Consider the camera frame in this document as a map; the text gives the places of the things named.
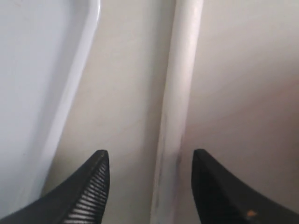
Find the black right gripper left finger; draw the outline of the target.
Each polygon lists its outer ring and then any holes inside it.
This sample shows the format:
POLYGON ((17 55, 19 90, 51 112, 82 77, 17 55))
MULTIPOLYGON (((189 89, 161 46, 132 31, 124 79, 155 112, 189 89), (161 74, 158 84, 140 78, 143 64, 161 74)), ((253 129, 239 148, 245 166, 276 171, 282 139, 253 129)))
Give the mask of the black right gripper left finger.
POLYGON ((97 150, 64 182, 2 224, 100 224, 109 195, 109 157, 97 150))

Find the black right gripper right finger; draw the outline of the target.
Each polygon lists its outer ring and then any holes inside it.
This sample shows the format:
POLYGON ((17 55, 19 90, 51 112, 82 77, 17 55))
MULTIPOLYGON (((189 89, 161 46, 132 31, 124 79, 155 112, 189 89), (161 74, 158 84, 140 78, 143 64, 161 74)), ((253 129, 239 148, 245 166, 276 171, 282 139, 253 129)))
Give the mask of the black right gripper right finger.
POLYGON ((192 157, 192 194, 203 224, 297 224, 299 215, 258 193, 204 149, 192 157))

